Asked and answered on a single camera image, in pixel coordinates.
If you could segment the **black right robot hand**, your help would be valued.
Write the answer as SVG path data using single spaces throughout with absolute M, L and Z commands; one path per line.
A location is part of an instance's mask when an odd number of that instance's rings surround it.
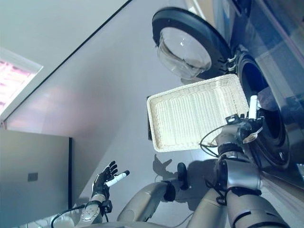
M 238 140 L 247 144 L 257 139 L 258 134 L 263 130 L 265 117 L 258 115 L 258 97 L 252 95 L 249 100 L 249 111 L 245 119 L 237 125 Z

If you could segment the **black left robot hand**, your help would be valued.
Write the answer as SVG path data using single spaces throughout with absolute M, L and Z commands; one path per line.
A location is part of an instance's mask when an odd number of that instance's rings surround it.
M 99 173 L 92 184 L 92 197 L 96 195 L 103 195 L 107 200 L 110 197 L 109 189 L 125 177 L 130 174 L 129 170 L 126 170 L 120 174 L 117 174 L 117 164 L 115 161 L 110 162 L 104 170 Z

